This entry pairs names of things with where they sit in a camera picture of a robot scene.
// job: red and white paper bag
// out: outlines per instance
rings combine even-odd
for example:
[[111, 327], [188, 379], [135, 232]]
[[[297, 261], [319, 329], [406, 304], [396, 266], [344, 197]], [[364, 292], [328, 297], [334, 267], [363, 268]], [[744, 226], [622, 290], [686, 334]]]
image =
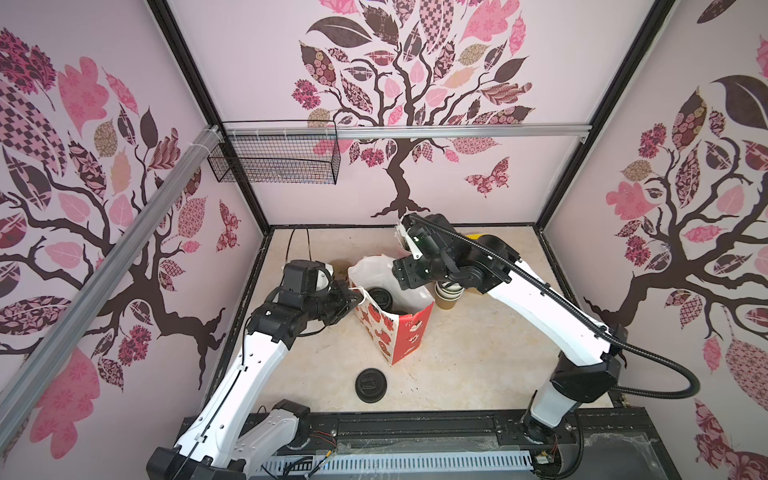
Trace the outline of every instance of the red and white paper bag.
[[[410, 354], [422, 343], [435, 300], [425, 286], [401, 290], [392, 274], [393, 258], [386, 255], [364, 257], [348, 270], [350, 286], [366, 291], [365, 299], [355, 307], [355, 316], [368, 331], [376, 349], [389, 365]], [[367, 290], [381, 287], [392, 295], [392, 309], [409, 312], [395, 315], [381, 310]]]

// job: black plastic lid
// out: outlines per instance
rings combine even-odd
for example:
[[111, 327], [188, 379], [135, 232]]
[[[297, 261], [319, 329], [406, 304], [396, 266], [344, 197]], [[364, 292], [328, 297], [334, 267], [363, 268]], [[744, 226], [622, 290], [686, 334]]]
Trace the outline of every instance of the black plastic lid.
[[382, 310], [389, 312], [389, 309], [392, 308], [392, 294], [389, 291], [377, 286], [368, 290], [368, 293]]
[[376, 403], [386, 393], [386, 377], [381, 370], [365, 369], [355, 380], [355, 392], [365, 403]]

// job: black wire mesh basket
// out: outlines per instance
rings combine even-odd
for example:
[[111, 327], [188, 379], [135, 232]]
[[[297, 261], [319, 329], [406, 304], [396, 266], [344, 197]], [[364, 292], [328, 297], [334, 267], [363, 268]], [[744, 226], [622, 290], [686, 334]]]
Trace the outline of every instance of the black wire mesh basket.
[[224, 123], [228, 141], [208, 156], [219, 182], [244, 176], [249, 182], [336, 184], [341, 153], [335, 121]]

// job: wall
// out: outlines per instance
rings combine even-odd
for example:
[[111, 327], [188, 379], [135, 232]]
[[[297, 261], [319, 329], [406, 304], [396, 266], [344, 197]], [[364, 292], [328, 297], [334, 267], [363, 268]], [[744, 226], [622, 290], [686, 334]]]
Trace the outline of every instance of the wall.
[[[651, 3], [172, 5], [225, 120], [310, 118], [322, 126], [332, 118], [386, 126], [589, 122]], [[340, 145], [337, 185], [254, 189], [278, 224], [395, 223], [424, 209], [455, 222], [535, 221], [574, 143], [573, 137], [347, 141]], [[315, 197], [322, 201], [308, 207], [306, 199]]]
[[[204, 128], [147, 6], [6, 2], [0, 386]], [[204, 164], [40, 399], [3, 478], [142, 478], [200, 408], [260, 234]]]
[[[768, 4], [709, 4], [680, 3], [547, 234], [585, 309], [701, 380], [630, 398], [682, 478], [766, 478]], [[682, 388], [628, 360], [622, 384]]]

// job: pink butterfly decal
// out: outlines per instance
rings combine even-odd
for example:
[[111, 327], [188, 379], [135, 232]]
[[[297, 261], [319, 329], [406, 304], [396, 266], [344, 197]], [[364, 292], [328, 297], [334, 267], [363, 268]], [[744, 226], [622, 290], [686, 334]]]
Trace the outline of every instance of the pink butterfly decal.
[[224, 232], [219, 236], [219, 240], [216, 242], [216, 251], [220, 252], [225, 248], [234, 248], [237, 245], [237, 226], [240, 225], [240, 220], [237, 219], [237, 215], [231, 214], [229, 207], [224, 205], [224, 202], [219, 200], [219, 211], [221, 212], [221, 220], [224, 221]]
[[487, 197], [488, 192], [493, 190], [494, 185], [496, 187], [501, 187], [502, 185], [504, 187], [509, 187], [509, 185], [507, 185], [509, 175], [504, 173], [508, 168], [509, 157], [506, 157], [502, 161], [498, 162], [495, 167], [493, 167], [493, 171], [490, 175], [470, 175], [464, 180], [468, 181], [471, 185], [475, 185], [478, 188], [478, 192]]

